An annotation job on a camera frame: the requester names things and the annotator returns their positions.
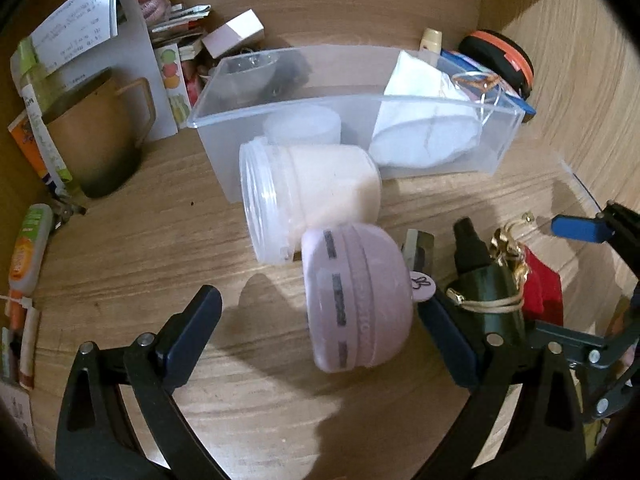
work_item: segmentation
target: orange stripe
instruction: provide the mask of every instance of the orange stripe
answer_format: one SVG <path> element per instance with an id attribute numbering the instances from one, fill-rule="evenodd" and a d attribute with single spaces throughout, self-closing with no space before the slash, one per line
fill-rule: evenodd
<path id="1" fill-rule="evenodd" d="M 529 63 L 527 63 L 527 60 L 524 59 L 524 56 L 515 48 L 513 48 L 509 43 L 501 40 L 500 38 L 496 38 L 496 36 L 494 36 L 493 34 L 489 34 L 484 30 L 476 30 L 475 32 L 472 32 L 470 36 L 478 38 L 479 40 L 486 41 L 487 43 L 490 43 L 493 46 L 496 46 L 500 50 L 504 51 L 506 60 L 509 61 L 509 63 L 514 60 L 520 66 L 520 69 L 524 74 L 527 83 L 529 83 L 529 87 L 533 88 L 533 72 L 531 71 Z"/>

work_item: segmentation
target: mug handle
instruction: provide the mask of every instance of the mug handle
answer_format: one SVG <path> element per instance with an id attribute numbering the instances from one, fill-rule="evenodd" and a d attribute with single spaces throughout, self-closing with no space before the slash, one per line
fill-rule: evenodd
<path id="1" fill-rule="evenodd" d="M 145 127 L 142 128 L 142 133 L 139 135 L 139 138 L 136 139 L 136 148 L 139 148 L 151 131 L 151 127 L 156 122 L 156 106 L 154 105 L 153 97 L 151 97 L 151 86 L 149 86 L 149 81 L 145 77 L 134 79 L 131 83 L 124 85 L 122 88 L 118 88 L 116 90 L 116 95 L 121 96 L 124 92 L 132 89 L 134 86 L 142 87 L 142 91 L 145 94 L 146 108 L 149 110 L 149 120 L 146 122 Z"/>

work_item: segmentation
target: green label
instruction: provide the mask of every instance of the green label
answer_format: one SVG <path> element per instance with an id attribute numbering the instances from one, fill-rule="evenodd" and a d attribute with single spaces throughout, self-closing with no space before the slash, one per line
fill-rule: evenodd
<path id="1" fill-rule="evenodd" d="M 41 207 L 30 207 L 27 211 L 27 216 L 25 216 L 22 221 L 20 236 L 28 238 L 32 243 L 35 243 L 43 215 L 44 211 Z"/>

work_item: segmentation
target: jar with cream contents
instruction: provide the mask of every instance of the jar with cream contents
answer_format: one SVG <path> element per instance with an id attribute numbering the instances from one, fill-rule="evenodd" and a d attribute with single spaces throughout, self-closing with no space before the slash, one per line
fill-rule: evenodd
<path id="1" fill-rule="evenodd" d="M 255 256 L 284 264 L 308 229 L 374 223 L 382 182 L 367 152 L 343 144 L 277 146 L 256 137 L 240 147 L 242 201 Z"/>

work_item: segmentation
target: white plastic cup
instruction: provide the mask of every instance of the white plastic cup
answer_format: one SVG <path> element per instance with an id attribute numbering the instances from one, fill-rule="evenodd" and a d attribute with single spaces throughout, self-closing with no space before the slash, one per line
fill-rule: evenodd
<path id="1" fill-rule="evenodd" d="M 288 106 L 265 119 L 270 144 L 340 144 L 340 114 L 325 106 Z"/>
<path id="2" fill-rule="evenodd" d="M 255 256 L 284 264 L 308 229 L 374 223 L 382 181 L 358 146 L 277 146 L 256 137 L 240 147 L 242 201 Z"/>

